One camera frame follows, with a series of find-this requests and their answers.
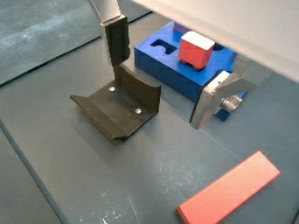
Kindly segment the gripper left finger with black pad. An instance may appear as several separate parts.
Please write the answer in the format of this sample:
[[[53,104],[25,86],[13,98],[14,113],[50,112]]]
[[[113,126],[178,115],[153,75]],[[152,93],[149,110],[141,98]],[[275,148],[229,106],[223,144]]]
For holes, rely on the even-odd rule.
[[[101,35],[106,41],[106,54],[114,67],[129,58],[126,16],[118,9],[117,0],[88,0],[97,17]]]

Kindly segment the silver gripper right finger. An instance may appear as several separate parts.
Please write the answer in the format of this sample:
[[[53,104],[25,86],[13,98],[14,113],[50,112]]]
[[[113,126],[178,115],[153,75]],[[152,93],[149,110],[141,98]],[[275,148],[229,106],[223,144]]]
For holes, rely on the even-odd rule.
[[[219,109],[232,112],[241,103],[237,94],[255,89],[269,72],[267,67],[237,55],[232,63],[232,73],[217,71],[215,78],[200,91],[191,113],[191,126],[195,129],[201,128]]]

